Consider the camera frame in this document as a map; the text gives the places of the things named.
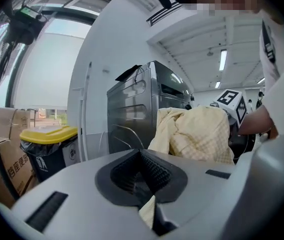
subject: cloth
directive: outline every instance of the cloth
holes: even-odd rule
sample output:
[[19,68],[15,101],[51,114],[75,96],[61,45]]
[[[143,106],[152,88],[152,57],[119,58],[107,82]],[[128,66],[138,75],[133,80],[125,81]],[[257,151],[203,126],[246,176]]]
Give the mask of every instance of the cloth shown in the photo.
[[263,68],[263,74],[265,77],[265,93],[268,93],[270,88],[274,85],[274,83],[278,80],[278,74],[281,76],[284,72],[284,24],[279,25],[274,22],[268,13],[261,11],[261,16],[265,22],[265,26],[270,28],[269,36],[271,43],[274,46],[275,52],[275,64],[278,73],[274,65],[268,60],[265,52],[264,52],[264,41],[262,32],[259,37],[260,43],[260,60]]
[[155,138],[148,149],[233,165],[234,154],[228,146],[229,133],[227,115],[218,107],[161,108],[157,112]]
[[248,104],[247,104],[247,107],[248,107],[248,113],[253,112],[253,106],[252,106],[252,103],[248,103]]
[[153,195],[151,199],[138,211],[139,216],[150,229],[153,227],[154,210],[155,196]]

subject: yellow towel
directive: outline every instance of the yellow towel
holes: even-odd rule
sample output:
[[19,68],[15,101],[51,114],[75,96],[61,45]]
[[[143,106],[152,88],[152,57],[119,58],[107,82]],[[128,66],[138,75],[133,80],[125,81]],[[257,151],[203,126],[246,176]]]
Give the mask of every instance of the yellow towel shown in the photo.
[[220,108],[161,108],[157,112],[156,135],[148,149],[233,165],[234,154],[228,146],[228,137],[227,115]]

